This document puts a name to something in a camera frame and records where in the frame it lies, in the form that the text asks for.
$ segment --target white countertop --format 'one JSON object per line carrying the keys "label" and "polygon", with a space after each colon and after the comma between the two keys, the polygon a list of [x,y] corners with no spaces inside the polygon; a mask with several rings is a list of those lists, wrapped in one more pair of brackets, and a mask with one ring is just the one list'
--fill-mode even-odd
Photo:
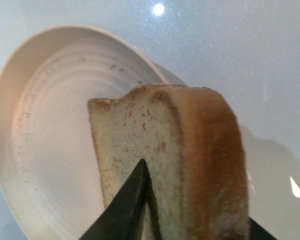
{"label": "white countertop", "polygon": [[[300,0],[0,1],[0,72],[23,41],[64,24],[110,31],[189,86],[220,92],[242,130],[250,216],[300,240]],[[26,237],[0,189],[5,239]]]}

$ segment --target toast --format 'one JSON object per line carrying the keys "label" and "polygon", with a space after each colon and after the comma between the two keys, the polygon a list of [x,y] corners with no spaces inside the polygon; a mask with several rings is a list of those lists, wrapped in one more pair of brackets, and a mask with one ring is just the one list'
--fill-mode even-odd
{"label": "toast", "polygon": [[146,161],[143,240],[249,238],[241,134],[218,92],[147,84],[119,99],[90,99],[88,110],[105,207]]}

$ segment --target black object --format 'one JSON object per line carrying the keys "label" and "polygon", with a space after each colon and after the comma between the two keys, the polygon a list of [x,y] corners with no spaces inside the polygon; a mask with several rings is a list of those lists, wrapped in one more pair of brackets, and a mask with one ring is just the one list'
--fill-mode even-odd
{"label": "black object", "polygon": [[148,177],[146,162],[141,159],[106,211],[80,240],[141,239]]}
{"label": "black object", "polygon": [[250,218],[250,240],[276,240],[269,232],[262,226]]}

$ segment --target white plate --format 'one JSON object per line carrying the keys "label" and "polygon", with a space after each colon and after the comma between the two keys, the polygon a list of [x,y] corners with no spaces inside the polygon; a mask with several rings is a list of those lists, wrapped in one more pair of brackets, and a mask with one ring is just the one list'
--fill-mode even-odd
{"label": "white plate", "polygon": [[128,42],[83,25],[47,29],[0,76],[0,184],[29,239],[78,239],[103,211],[90,98],[168,83]]}

